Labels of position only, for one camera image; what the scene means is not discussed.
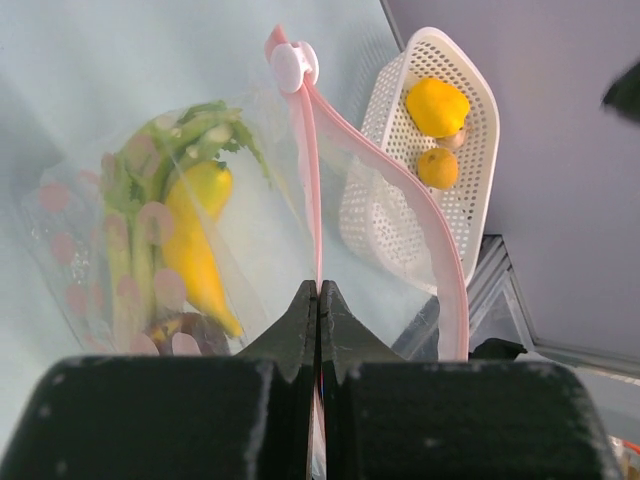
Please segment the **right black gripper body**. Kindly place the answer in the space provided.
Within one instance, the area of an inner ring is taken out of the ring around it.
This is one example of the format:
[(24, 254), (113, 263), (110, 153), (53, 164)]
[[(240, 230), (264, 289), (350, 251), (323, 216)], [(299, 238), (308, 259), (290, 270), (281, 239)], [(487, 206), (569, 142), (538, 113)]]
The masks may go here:
[(601, 105), (625, 120), (638, 123), (640, 111), (640, 63), (636, 61), (618, 76), (604, 94)]

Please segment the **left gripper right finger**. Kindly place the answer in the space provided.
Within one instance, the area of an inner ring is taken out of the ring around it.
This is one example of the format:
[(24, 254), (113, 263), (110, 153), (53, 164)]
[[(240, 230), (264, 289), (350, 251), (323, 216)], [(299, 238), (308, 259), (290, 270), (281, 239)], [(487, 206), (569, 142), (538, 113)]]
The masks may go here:
[(550, 362), (410, 362), (319, 297), (331, 479), (618, 479), (596, 407)]

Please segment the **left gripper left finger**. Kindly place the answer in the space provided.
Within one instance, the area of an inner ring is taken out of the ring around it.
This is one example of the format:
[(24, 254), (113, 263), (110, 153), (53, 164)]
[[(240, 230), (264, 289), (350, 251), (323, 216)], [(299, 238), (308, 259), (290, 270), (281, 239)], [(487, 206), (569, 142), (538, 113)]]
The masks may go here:
[(234, 356), (76, 356), (36, 385), (5, 479), (307, 479), (318, 296)]

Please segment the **clear zip top bag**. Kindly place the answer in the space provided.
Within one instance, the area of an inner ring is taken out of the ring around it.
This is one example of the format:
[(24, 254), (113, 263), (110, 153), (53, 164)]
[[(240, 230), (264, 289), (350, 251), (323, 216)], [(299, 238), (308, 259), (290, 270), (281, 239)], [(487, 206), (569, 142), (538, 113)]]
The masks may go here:
[[(235, 192), (220, 217), (212, 246), (220, 253), (220, 272), (228, 280), (231, 305), (245, 329), (228, 340), (230, 355), (247, 348), (283, 316), (304, 281), (317, 296), (323, 278), (323, 214), (329, 190), (321, 177), (320, 140), (338, 156), (340, 175), (354, 164), (380, 175), (404, 194), (416, 214), (432, 255), (435, 294), (441, 304), (438, 354), (443, 360), (467, 357), (468, 309), (457, 248), (442, 210), (426, 187), (346, 122), (316, 90), (319, 66), (305, 42), (290, 42), (283, 29), (272, 31), (265, 55), (276, 85), (239, 101), (245, 122), (264, 154), (270, 181), (248, 153), (229, 162), (236, 174)], [(130, 349), (112, 338), (111, 283), (106, 257), (102, 168), (96, 171), (58, 165), (19, 202), (26, 240), (45, 283), (83, 356), (163, 356), (139, 338)], [(385, 268), (364, 267), (359, 255), (345, 263), (369, 307), (391, 316), (401, 301), (429, 293)]]

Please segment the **yellow lemon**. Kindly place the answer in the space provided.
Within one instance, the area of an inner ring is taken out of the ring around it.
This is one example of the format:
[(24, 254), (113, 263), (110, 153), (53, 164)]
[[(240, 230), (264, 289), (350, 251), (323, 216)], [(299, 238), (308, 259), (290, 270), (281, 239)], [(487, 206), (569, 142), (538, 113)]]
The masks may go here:
[(431, 148), (417, 161), (418, 178), (428, 187), (447, 190), (458, 179), (458, 161), (447, 148)]

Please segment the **yellow banana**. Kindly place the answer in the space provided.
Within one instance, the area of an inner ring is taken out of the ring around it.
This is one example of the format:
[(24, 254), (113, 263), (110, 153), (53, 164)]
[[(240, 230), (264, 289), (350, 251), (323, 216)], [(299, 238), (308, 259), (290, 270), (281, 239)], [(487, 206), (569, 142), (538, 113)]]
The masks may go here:
[(243, 327), (227, 305), (202, 220), (216, 221), (233, 189), (231, 170), (225, 162), (210, 160), (189, 167), (173, 184), (164, 205), (174, 220), (174, 232), (162, 246), (165, 265), (176, 271), (186, 288), (187, 301), (213, 318), (230, 337)]

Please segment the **green leek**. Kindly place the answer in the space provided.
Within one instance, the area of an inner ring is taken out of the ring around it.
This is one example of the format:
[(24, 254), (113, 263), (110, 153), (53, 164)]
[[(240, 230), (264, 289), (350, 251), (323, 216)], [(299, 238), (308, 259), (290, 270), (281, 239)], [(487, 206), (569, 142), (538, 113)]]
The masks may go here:
[[(204, 161), (225, 162), (233, 177), (231, 196), (219, 218), (201, 223), (223, 281), (227, 305), (240, 322), (231, 305), (229, 282), (220, 272), (221, 255), (212, 243), (219, 219), (235, 192), (236, 174), (229, 162), (243, 152), (253, 157), (268, 183), (269, 168), (242, 109), (217, 100), (157, 115), (140, 126), (116, 153), (103, 157), (104, 243), (111, 283), (112, 338), (119, 349), (132, 348), (139, 338), (158, 349), (145, 331), (165, 317), (182, 312), (207, 316), (187, 301), (181, 276), (165, 265), (162, 256), (162, 246), (174, 232), (174, 220), (164, 205), (169, 189), (189, 167)], [(225, 334), (228, 340), (237, 339), (244, 336), (245, 329), (239, 337)]]

